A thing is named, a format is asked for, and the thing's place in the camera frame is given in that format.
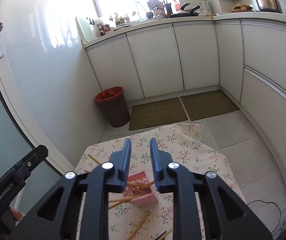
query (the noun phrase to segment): countertop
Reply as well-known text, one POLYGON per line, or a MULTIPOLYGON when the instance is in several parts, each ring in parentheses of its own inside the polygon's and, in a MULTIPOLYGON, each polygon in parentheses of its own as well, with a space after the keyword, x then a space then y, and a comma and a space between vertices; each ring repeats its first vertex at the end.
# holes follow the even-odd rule
POLYGON ((121 35, 124 33, 128 33, 131 31, 135 31, 135 30, 139 30, 139 29, 143 29, 147 27, 157 26, 157 25, 171 24, 171 23, 177 23, 177 22, 221 21, 221 20, 232 20, 232 19, 260 19, 260 20, 268 20, 268 21, 286 23, 286 14, 272 13, 272 12, 241 12, 241 13, 230 13, 230 14, 218 15, 214 17, 201 16, 201 17, 178 17, 178 18, 171 18, 171 19, 162 19, 162 20, 156 20, 156 21, 136 24, 134 26, 115 31, 113 33, 109 33, 107 35, 104 35, 102 37, 99 37, 89 42, 82 41, 82 44, 83 44, 83 47, 86 49, 98 42, 107 40, 117 35, 121 35))

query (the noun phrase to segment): door frame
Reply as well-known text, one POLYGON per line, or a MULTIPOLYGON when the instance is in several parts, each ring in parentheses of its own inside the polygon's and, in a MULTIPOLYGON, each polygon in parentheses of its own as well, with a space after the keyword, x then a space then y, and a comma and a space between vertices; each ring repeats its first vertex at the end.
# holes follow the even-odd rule
MULTIPOLYGON (((1 32, 0 34, 0 42, 4 47, 3 33, 1 32)), ((0 58, 0 92, 14 120, 32 145, 34 147, 38 145, 45 145, 47 147, 49 154, 46 160, 61 174, 74 171, 75 167, 54 146, 28 109, 14 80, 5 50, 4 56, 0 58)))

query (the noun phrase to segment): kettle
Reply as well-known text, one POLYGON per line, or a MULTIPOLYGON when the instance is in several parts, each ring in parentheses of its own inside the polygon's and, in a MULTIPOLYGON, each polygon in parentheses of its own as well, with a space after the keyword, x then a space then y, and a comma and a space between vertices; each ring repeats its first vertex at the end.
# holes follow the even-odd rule
POLYGON ((201 8, 203 8, 203 13, 205 15, 210 15, 212 14, 212 9, 209 6, 208 2, 206 0, 202 0, 201 1, 201 8))
POLYGON ((256 0, 258 8, 262 12, 283 13, 278 0, 256 0))

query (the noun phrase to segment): gray tile floor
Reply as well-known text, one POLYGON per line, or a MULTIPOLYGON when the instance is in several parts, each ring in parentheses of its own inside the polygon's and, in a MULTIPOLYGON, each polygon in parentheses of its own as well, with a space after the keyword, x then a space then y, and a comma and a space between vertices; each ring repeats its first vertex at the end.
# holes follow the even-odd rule
MULTIPOLYGON (((283 212, 286 210, 286 186, 272 153, 247 117, 239 110, 229 114, 184 121, 204 125, 201 142, 218 150, 227 157, 234 177, 247 203, 254 200, 275 202, 283 212)), ((114 128, 109 123, 100 142, 141 133, 152 128, 129 131, 129 123, 114 128)), ((280 215, 275 204, 254 202, 249 207, 269 230, 277 224, 280 215)), ((286 214, 279 226, 286 226, 286 214)))

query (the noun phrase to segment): trash can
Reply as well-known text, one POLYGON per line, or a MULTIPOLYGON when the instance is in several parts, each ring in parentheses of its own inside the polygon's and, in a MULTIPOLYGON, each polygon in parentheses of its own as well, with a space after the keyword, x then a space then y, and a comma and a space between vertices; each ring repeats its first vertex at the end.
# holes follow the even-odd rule
POLYGON ((113 87, 102 91, 96 95, 95 102, 113 127, 121 127, 131 119, 122 87, 113 87))

